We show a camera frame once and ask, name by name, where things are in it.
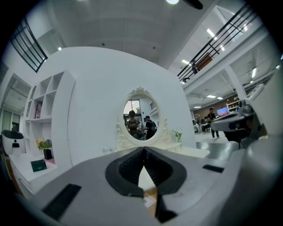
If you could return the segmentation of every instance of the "white curved wall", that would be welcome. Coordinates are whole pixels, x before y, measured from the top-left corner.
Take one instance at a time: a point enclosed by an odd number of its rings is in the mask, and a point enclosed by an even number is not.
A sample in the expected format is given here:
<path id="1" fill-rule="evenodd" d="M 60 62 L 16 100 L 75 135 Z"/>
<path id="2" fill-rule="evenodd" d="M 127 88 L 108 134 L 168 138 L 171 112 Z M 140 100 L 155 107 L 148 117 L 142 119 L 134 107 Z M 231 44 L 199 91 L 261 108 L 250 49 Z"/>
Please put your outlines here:
<path id="1" fill-rule="evenodd" d="M 76 79 L 68 118 L 73 165 L 115 150 L 121 103 L 137 87 L 159 101 L 169 129 L 182 128 L 183 145 L 196 147 L 191 114 L 178 78 L 142 58 L 111 49 L 73 47 L 48 58 L 38 81 L 68 69 Z"/>

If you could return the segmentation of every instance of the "black railing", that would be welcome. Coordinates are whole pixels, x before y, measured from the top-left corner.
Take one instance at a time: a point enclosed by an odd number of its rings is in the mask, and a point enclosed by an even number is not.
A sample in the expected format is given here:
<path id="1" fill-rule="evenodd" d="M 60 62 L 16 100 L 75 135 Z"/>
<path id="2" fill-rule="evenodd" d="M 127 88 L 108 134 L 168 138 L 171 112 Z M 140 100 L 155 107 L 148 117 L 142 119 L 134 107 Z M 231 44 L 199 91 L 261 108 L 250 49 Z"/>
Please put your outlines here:
<path id="1" fill-rule="evenodd" d="M 153 109 L 156 107 L 156 106 L 155 106 L 155 103 L 152 102 L 152 103 L 150 104 L 150 107 L 151 107 L 151 110 L 153 110 Z"/>
<path id="2" fill-rule="evenodd" d="M 47 59 L 47 55 L 32 34 L 26 18 L 18 25 L 10 42 L 18 54 L 35 72 L 39 70 Z"/>
<path id="3" fill-rule="evenodd" d="M 177 75 L 179 80 L 185 83 L 192 75 L 197 74 L 216 54 L 222 52 L 222 48 L 225 49 L 239 33 L 242 34 L 256 17 L 252 8 L 245 4 L 183 68 Z"/>

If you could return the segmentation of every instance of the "white mirror frame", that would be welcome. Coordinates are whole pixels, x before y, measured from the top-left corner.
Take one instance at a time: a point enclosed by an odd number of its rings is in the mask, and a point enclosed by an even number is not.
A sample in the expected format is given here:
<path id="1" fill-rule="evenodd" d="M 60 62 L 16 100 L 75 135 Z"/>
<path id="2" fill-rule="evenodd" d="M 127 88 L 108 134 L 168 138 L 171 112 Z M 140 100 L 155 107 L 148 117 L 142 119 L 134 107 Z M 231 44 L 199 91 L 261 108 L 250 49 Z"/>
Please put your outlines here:
<path id="1" fill-rule="evenodd" d="M 130 135 L 130 133 L 127 131 L 125 127 L 125 122 L 123 118 L 125 105 L 131 98 L 137 95 L 143 95 L 151 99 L 155 103 L 155 106 L 158 110 L 159 127 L 156 134 L 149 140 L 135 139 Z M 132 147 L 144 147 L 144 146 L 163 148 L 171 141 L 171 133 L 167 128 L 167 119 L 163 115 L 159 102 L 154 96 L 151 95 L 151 93 L 149 93 L 147 90 L 145 90 L 142 87 L 138 87 L 137 89 L 130 92 L 123 100 L 122 107 L 118 115 L 117 132 L 118 132 L 117 151 L 129 149 Z"/>

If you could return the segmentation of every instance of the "white pillar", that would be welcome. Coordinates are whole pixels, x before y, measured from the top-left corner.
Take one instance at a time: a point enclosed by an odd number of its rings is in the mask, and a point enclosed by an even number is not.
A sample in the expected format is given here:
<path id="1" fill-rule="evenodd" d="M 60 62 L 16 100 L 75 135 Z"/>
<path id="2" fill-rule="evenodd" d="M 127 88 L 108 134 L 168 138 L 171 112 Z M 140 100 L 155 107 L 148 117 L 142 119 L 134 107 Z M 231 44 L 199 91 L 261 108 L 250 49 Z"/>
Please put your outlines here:
<path id="1" fill-rule="evenodd" d="M 238 97 L 240 100 L 245 99 L 246 97 L 246 91 L 244 89 L 244 87 L 242 86 L 242 84 L 240 83 L 239 78 L 236 76 L 236 74 L 234 73 L 233 69 L 229 66 L 225 67 L 225 70 L 227 71 L 227 74 L 229 75 L 236 91 L 238 94 Z"/>

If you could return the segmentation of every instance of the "green box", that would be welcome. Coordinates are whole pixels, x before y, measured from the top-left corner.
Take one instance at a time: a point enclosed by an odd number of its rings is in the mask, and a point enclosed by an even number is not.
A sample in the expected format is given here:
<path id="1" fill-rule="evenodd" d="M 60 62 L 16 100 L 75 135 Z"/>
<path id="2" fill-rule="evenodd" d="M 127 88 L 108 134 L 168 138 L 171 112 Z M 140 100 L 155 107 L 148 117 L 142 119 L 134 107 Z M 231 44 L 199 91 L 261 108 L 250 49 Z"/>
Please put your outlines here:
<path id="1" fill-rule="evenodd" d="M 47 169 L 46 163 L 43 159 L 37 160 L 37 161 L 32 161 L 31 167 L 32 167 L 32 170 L 34 172 Z"/>

